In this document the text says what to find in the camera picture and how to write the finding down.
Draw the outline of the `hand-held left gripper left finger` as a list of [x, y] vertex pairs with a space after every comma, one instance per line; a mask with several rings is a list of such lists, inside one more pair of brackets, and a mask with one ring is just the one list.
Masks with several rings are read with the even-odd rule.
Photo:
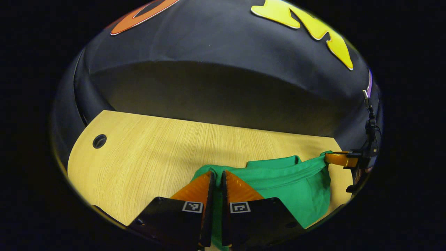
[[208, 171], [172, 197], [154, 198], [128, 229], [163, 250], [203, 250], [211, 244], [215, 177]]

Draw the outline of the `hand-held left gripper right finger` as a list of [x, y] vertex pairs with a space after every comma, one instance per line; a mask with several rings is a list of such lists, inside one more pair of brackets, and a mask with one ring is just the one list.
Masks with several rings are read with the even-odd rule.
[[279, 198], [264, 198], [228, 170], [222, 173], [221, 189], [224, 246], [266, 249], [306, 232]]

